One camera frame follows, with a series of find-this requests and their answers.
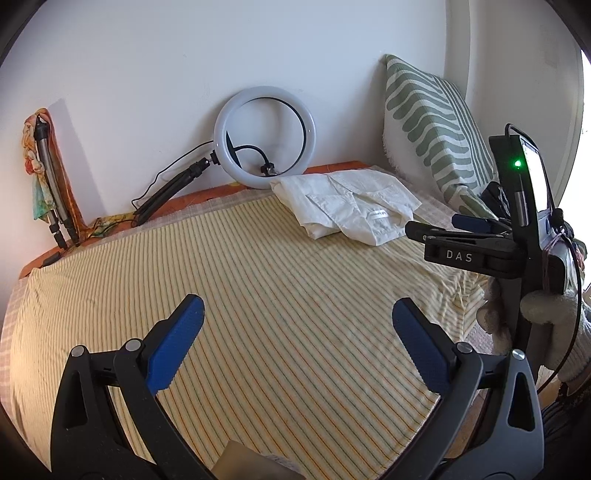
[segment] gloved hand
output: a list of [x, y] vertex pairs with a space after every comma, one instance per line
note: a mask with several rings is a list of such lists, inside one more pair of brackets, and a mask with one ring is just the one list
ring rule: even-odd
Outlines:
[[[505, 355], [511, 349], [512, 339], [504, 319], [501, 286], [497, 279], [489, 281], [485, 293], [486, 303], [476, 312], [476, 320], [486, 333], [492, 335], [493, 353]], [[569, 290], [564, 295], [535, 291], [521, 299], [521, 314], [531, 323], [552, 323], [552, 338], [544, 365], [556, 370], [568, 350], [577, 316], [577, 295]], [[591, 309], [583, 302], [579, 331], [573, 349], [558, 372], [562, 382], [569, 382], [583, 372], [591, 361]]]

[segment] pillow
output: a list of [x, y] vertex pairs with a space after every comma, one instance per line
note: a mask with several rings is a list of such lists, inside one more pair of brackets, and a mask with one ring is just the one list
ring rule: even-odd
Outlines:
[[496, 218], [478, 197], [496, 177], [494, 163], [458, 89], [394, 55], [386, 61], [390, 164], [458, 213]]

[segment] ring light stand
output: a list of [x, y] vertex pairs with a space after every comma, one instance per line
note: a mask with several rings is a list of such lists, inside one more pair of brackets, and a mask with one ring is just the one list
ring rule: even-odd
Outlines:
[[[254, 145], [234, 147], [228, 134], [228, 122], [234, 112], [244, 104], [258, 99], [270, 99], [283, 103], [296, 114], [302, 127], [304, 142], [300, 155], [290, 168], [281, 173], [276, 172], [275, 165], [268, 161], [267, 156], [260, 148]], [[215, 149], [209, 158], [202, 158], [176, 175], [135, 211], [134, 226], [145, 223], [156, 210], [198, 178], [212, 163], [221, 165], [233, 179], [254, 189], [270, 189], [271, 179], [275, 177], [303, 174], [314, 155], [316, 126], [308, 108], [295, 95], [277, 87], [253, 87], [237, 93], [224, 105], [217, 116], [213, 129], [213, 144]], [[236, 152], [247, 148], [256, 150], [263, 157], [265, 164], [261, 167], [261, 173], [264, 176], [248, 173], [240, 165]]]

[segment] ring light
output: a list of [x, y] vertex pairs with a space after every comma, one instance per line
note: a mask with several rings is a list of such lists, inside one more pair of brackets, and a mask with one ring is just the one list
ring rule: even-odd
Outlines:
[[[271, 99], [287, 105], [300, 120], [304, 133], [304, 144], [295, 163], [286, 171], [272, 177], [259, 177], [240, 168], [230, 154], [226, 134], [230, 116], [242, 105], [258, 99]], [[269, 86], [253, 87], [237, 93], [222, 108], [213, 129], [213, 144], [217, 159], [223, 169], [236, 181], [255, 189], [271, 188], [271, 179], [277, 176], [301, 175], [312, 160], [316, 147], [316, 126], [308, 108], [290, 92]]]

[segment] yellow striped fabric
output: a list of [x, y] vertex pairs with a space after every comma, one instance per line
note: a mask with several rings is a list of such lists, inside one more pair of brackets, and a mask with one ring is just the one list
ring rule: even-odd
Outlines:
[[[309, 479], [373, 479], [434, 406], [392, 328], [410, 296], [458, 341], [481, 277], [423, 261], [400, 238], [312, 241], [275, 197], [141, 232], [34, 270], [11, 343], [11, 407], [49, 464], [53, 405], [77, 344], [143, 337], [187, 293], [206, 320], [161, 404], [211, 467], [229, 439], [298, 462]], [[134, 450], [149, 458], [117, 389]]]

